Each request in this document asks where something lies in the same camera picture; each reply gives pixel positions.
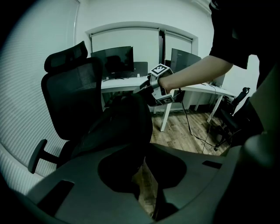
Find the black computer monitor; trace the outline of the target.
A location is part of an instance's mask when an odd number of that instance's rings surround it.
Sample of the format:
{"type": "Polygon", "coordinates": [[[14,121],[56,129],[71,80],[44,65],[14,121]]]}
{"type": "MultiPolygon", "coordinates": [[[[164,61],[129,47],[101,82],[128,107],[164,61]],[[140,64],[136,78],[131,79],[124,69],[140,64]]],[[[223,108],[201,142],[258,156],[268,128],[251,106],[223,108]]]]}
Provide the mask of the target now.
{"type": "Polygon", "coordinates": [[[132,46],[92,52],[91,57],[99,58],[102,62],[102,80],[127,77],[126,73],[134,71],[132,46]]]}
{"type": "Polygon", "coordinates": [[[199,56],[172,48],[171,70],[173,71],[173,73],[179,72],[200,60],[201,57],[199,56]]]}

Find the black swivel chair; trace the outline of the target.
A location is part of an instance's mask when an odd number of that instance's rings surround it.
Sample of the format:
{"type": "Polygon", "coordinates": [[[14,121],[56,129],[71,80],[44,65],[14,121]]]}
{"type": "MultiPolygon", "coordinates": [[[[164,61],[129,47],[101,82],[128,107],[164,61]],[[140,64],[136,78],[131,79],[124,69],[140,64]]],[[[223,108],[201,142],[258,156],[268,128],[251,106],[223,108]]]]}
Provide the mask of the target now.
{"type": "Polygon", "coordinates": [[[218,109],[221,126],[217,128],[221,140],[216,148],[223,143],[244,143],[249,137],[260,134],[263,131],[261,121],[254,110],[248,93],[250,88],[244,87],[241,93],[229,101],[228,98],[221,103],[218,109]]]}

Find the black mesh office chair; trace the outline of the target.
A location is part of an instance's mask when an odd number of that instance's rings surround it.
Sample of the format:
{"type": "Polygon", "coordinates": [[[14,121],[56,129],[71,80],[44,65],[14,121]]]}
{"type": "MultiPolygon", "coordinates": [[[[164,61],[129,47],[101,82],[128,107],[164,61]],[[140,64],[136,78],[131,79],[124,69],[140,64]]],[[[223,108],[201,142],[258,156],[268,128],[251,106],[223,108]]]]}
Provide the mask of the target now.
{"type": "Polygon", "coordinates": [[[41,140],[28,164],[31,173],[35,172],[40,159],[57,167],[70,160],[74,148],[103,112],[103,65],[99,59],[88,57],[84,41],[49,55],[44,69],[47,74],[41,81],[43,96],[55,131],[66,143],[56,157],[44,150],[47,140],[41,140]]]}

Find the black backpack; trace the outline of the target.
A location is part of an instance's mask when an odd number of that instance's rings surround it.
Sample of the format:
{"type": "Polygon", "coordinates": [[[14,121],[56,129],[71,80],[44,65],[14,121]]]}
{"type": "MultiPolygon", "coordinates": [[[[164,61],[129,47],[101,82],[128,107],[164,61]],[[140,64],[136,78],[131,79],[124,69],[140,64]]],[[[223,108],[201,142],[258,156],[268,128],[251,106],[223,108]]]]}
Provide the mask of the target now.
{"type": "Polygon", "coordinates": [[[139,94],[132,94],[103,112],[83,135],[71,157],[121,146],[101,161],[98,173],[112,190],[132,193],[138,198],[140,187],[133,182],[133,176],[144,161],[152,131],[148,105],[139,94]]]}

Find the white roller blind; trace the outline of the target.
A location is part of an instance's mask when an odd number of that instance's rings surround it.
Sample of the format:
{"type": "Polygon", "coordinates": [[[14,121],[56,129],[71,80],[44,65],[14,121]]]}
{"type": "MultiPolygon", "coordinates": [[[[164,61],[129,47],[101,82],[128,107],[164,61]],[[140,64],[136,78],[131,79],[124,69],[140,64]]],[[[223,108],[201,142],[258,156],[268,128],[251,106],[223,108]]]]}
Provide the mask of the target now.
{"type": "Polygon", "coordinates": [[[172,49],[178,49],[184,52],[192,52],[192,41],[187,38],[182,38],[179,35],[174,35],[171,32],[165,33],[165,59],[171,60],[172,49]]]}
{"type": "Polygon", "coordinates": [[[91,36],[92,52],[123,46],[133,47],[135,62],[148,62],[151,70],[159,64],[159,30],[154,28],[119,28],[91,36]]]}

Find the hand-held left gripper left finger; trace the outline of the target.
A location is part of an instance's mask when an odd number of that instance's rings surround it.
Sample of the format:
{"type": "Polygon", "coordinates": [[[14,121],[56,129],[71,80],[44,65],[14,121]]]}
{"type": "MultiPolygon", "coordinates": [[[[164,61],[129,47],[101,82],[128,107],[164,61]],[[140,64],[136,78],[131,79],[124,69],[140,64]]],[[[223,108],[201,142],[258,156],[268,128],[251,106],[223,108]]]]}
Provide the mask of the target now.
{"type": "Polygon", "coordinates": [[[47,223],[151,224],[132,181],[143,160],[133,144],[86,153],[41,180],[28,198],[47,223]]]}

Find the white desk leg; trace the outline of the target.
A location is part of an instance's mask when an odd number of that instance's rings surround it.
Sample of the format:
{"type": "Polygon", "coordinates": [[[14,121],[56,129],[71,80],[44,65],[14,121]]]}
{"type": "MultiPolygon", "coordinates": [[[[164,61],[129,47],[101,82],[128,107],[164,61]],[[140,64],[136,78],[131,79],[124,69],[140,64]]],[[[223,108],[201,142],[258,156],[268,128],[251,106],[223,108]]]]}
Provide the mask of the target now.
{"type": "Polygon", "coordinates": [[[169,113],[170,113],[171,106],[172,106],[172,103],[167,104],[167,107],[164,111],[163,120],[162,120],[161,127],[160,127],[161,132],[164,132],[164,130],[165,130],[165,126],[166,126],[166,123],[167,123],[167,120],[168,120],[168,116],[169,116],[169,113]]]}
{"type": "Polygon", "coordinates": [[[210,123],[211,120],[213,119],[213,116],[214,116],[215,112],[217,111],[217,109],[218,109],[218,107],[219,107],[219,104],[220,104],[222,98],[223,98],[223,96],[220,95],[219,98],[217,99],[217,102],[216,102],[216,104],[215,104],[215,106],[214,106],[214,108],[213,108],[213,110],[212,110],[210,116],[209,116],[208,119],[207,119],[207,123],[210,123]]]}

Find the person's black shirt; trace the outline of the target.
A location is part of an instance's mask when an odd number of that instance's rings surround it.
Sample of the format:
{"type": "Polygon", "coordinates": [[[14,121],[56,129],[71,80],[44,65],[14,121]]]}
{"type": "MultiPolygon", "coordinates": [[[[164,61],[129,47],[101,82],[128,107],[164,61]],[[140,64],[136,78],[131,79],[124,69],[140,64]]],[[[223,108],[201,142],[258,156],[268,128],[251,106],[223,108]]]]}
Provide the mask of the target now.
{"type": "Polygon", "coordinates": [[[210,55],[242,69],[249,56],[257,54],[253,44],[256,16],[250,0],[210,0],[214,28],[210,55]]]}

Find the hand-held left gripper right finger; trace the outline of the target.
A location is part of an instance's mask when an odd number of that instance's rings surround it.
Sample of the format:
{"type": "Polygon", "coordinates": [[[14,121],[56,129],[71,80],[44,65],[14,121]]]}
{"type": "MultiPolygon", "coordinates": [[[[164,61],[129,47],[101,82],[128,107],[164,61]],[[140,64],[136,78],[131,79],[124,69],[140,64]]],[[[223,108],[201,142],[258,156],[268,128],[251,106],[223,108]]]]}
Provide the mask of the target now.
{"type": "Polygon", "coordinates": [[[224,159],[149,144],[145,160],[158,183],[156,221],[213,221],[223,193],[214,182],[224,159]]]}

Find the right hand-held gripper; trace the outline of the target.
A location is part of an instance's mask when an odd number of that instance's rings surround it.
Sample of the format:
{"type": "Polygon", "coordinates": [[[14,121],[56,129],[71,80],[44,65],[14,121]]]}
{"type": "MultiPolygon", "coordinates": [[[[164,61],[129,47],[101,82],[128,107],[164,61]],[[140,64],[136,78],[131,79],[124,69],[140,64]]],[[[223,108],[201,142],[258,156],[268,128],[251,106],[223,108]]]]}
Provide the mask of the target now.
{"type": "Polygon", "coordinates": [[[155,68],[153,68],[150,73],[150,80],[146,80],[145,82],[143,82],[133,91],[133,93],[140,95],[152,94],[155,99],[156,106],[173,103],[173,94],[167,93],[166,89],[159,84],[159,79],[162,76],[166,77],[173,74],[171,68],[166,65],[159,64],[155,68]]]}

